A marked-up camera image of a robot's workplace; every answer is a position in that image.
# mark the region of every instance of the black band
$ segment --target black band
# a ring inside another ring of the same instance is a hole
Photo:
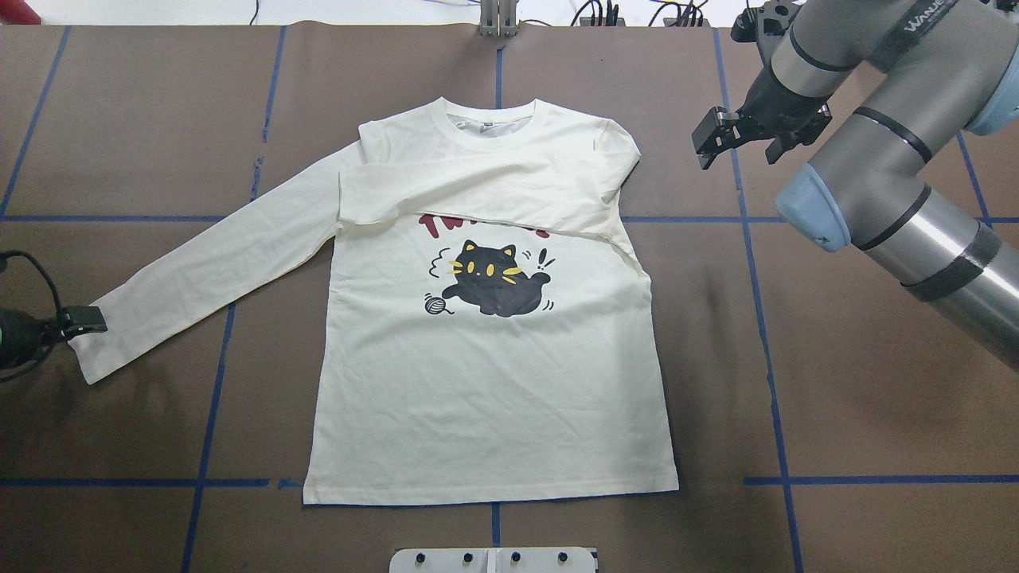
[[[795,27],[789,28],[789,42],[790,44],[793,45],[793,50],[796,51],[797,55],[799,55],[803,59],[803,61],[809,63],[810,65],[818,69],[823,69],[824,71],[852,71],[853,68],[855,67],[852,65],[832,65],[832,64],[826,64],[820,60],[814,59],[814,57],[808,54],[806,50],[804,50],[803,47],[800,46],[800,43],[796,41],[796,34],[794,32],[795,30],[796,30]]]
[[[896,219],[896,221],[892,223],[892,226],[888,227],[887,229],[881,231],[880,235],[871,239],[866,244],[862,245],[860,247],[860,250],[869,251],[874,247],[877,247],[881,243],[888,241],[890,237],[895,235],[900,228],[902,228],[904,224],[909,222],[909,219],[913,218],[913,215],[915,215],[916,212],[920,210],[920,207],[923,207],[923,204],[926,203],[927,199],[929,198],[930,198],[930,186],[927,184],[923,184],[923,191],[920,192],[920,196],[916,198],[916,201],[914,201],[913,204],[909,206],[909,209],[906,209],[906,212],[903,213],[901,217]]]
[[[867,61],[880,71],[891,69],[903,54],[919,44],[920,39],[942,21],[956,1],[918,0],[899,18]]]
[[[959,291],[983,273],[998,254],[1002,240],[983,223],[976,237],[949,266],[915,284],[903,284],[920,302],[930,303]]]
[[[869,107],[860,106],[856,108],[853,112],[855,115],[862,115],[868,119],[872,119],[883,125],[888,131],[902,138],[902,140],[909,144],[910,147],[916,150],[920,154],[920,159],[923,159],[924,164],[929,163],[934,154],[930,153],[930,148],[927,144],[923,143],[923,140],[918,138],[916,134],[910,132],[908,127],[902,123],[892,119],[888,115],[877,111],[876,109],[871,109]]]

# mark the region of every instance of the black cat graphic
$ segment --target black cat graphic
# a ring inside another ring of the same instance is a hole
[[[457,283],[442,291],[442,298],[460,297],[465,303],[478,305],[482,314],[502,317],[527,314],[538,308],[541,287],[551,278],[544,272],[528,277],[517,266],[516,254],[517,247],[513,245],[489,249],[467,241],[452,261],[451,274],[457,276]]]

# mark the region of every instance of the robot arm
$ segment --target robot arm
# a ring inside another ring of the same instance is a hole
[[[762,20],[782,15],[784,2],[759,10],[759,47],[762,30],[781,28]],[[1019,254],[917,178],[960,129],[988,134],[1017,114],[1019,28],[978,0],[809,0],[785,11],[792,21],[777,41],[769,37],[773,47],[760,48],[764,69],[745,105],[720,119],[712,109],[695,131],[702,166],[745,143],[727,139],[730,126],[742,135],[740,121],[761,127],[755,139],[776,138],[769,162],[788,144],[810,143],[820,106],[870,62],[888,77],[776,208],[826,251],[853,244],[1019,369]],[[745,12],[742,28],[749,19]]]

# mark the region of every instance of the extended sleeve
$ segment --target extended sleeve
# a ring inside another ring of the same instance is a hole
[[[363,162],[358,143],[319,160],[93,303],[109,330],[69,343],[86,381],[310,259],[336,235],[339,172]]]

